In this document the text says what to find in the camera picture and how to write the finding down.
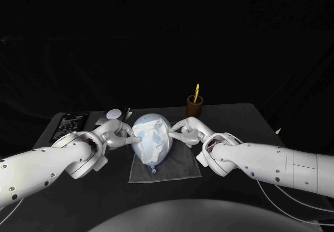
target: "cup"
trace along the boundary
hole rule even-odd
[[[196,103],[193,103],[194,95],[187,97],[187,117],[200,116],[201,106],[203,106],[203,98],[197,95]]]

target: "black tablecloth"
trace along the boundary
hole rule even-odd
[[[128,124],[147,113],[161,114],[170,121],[186,118],[186,108],[154,108],[131,110]],[[101,112],[91,114],[85,130],[93,128]],[[268,123],[252,104],[229,104],[203,106],[200,120],[214,132],[229,132],[243,142],[283,146]],[[56,119],[47,126],[34,147],[47,144]],[[197,155],[201,145],[191,149]],[[104,168],[75,180],[65,172],[56,182],[43,191],[29,196],[7,221],[0,226],[6,231],[88,231],[112,216],[148,203],[176,199],[219,199],[245,203],[281,213],[263,196],[255,180],[236,169],[226,177],[220,177],[209,167],[200,164],[203,178],[164,181],[147,184],[128,184],[132,155],[108,157]],[[268,196],[279,207],[301,219],[331,218],[331,214],[308,209],[283,195],[273,185],[263,183]],[[301,190],[286,190],[304,202],[330,207],[327,198]]]

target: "balloon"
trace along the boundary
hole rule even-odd
[[[173,138],[168,136],[170,122],[164,116],[147,114],[137,119],[132,130],[135,136],[142,138],[140,143],[131,144],[135,155],[155,173],[154,167],[164,160],[173,145]]]

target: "yellow pencil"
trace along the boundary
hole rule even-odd
[[[193,101],[193,103],[196,103],[199,91],[200,91],[200,84],[197,84],[197,87],[196,87],[196,91],[194,91],[194,101]]]

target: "brown cup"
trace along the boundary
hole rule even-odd
[[[187,117],[200,116],[201,106],[203,106],[203,98],[197,95],[196,103],[193,103],[194,95],[187,97]]]

